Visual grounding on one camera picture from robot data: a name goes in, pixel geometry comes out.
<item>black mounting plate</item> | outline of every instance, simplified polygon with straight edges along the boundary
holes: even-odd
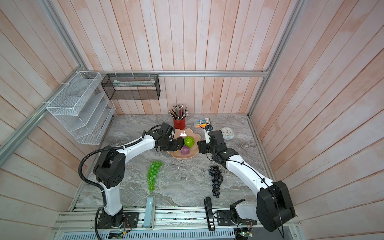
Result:
[[[137,228],[137,222],[139,221],[139,213],[138,212],[125,212],[124,213],[124,224],[125,229],[129,229],[128,222],[130,227]],[[112,228],[110,225],[107,224],[107,221],[105,218],[103,218],[103,215],[100,215],[99,223],[97,225],[98,229],[106,229],[106,228]]]
[[[231,210],[220,210],[216,211],[217,214],[217,224],[219,226],[231,226],[231,225],[237,225],[238,223],[235,223],[231,219]],[[257,221],[251,220],[251,219],[246,219],[243,224],[239,225],[244,226],[245,224],[248,224],[249,226],[252,225],[257,225]]]

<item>gray marble tabletop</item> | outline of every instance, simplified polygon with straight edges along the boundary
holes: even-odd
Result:
[[[247,163],[265,175],[260,154],[250,131],[247,116],[237,115],[197,115],[187,116],[186,126],[205,139],[202,129],[194,127],[194,121],[209,117],[214,130],[230,127],[235,132],[232,140],[226,140],[227,147],[236,150]],[[137,139],[143,130],[166,122],[173,125],[169,115],[117,115],[102,146],[121,145]],[[212,196],[212,177],[208,169],[214,162],[209,161],[205,154],[198,153],[190,159],[176,159],[167,152],[146,151],[131,159],[125,165],[125,177],[120,184],[120,199],[123,206],[145,206],[149,194],[146,174],[150,163],[155,160],[164,162],[157,179],[155,195],[156,206],[203,206],[205,197],[210,196],[212,205],[229,207],[240,199],[255,200],[251,190],[235,174],[225,170],[220,186],[220,197]],[[93,173],[88,176],[95,181]],[[76,207],[102,205],[101,192],[97,187],[86,184],[76,203]]]

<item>white wire mesh basket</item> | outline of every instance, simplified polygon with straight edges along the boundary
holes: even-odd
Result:
[[[105,92],[93,94],[100,82],[100,73],[78,72],[47,107],[80,144],[100,144],[116,110]]]

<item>robotic arm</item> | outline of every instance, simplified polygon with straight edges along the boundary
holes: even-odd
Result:
[[[180,137],[172,140],[173,131],[172,126],[163,123],[148,132],[143,132],[137,140],[115,148],[107,146],[88,154],[82,160],[81,167],[89,156],[101,152],[93,170],[99,184],[94,182],[92,184],[102,189],[104,200],[102,215],[109,226],[119,228],[123,224],[119,187],[124,177],[124,165],[140,153],[153,148],[156,151],[179,150],[184,139]],[[227,148],[221,131],[213,131],[211,125],[205,127],[205,138],[205,141],[197,143],[199,152],[212,153],[213,161],[236,174],[257,196],[257,202],[240,200],[231,205],[234,222],[238,223],[246,218],[258,219],[272,232],[295,216],[288,189],[283,182],[273,182],[249,166],[238,152]],[[79,175],[84,181],[90,182],[82,175],[81,170]]]

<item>white clock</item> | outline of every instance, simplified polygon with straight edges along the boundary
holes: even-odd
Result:
[[[223,127],[221,130],[221,133],[223,134],[223,138],[225,140],[230,140],[235,136],[234,131],[230,127]]]

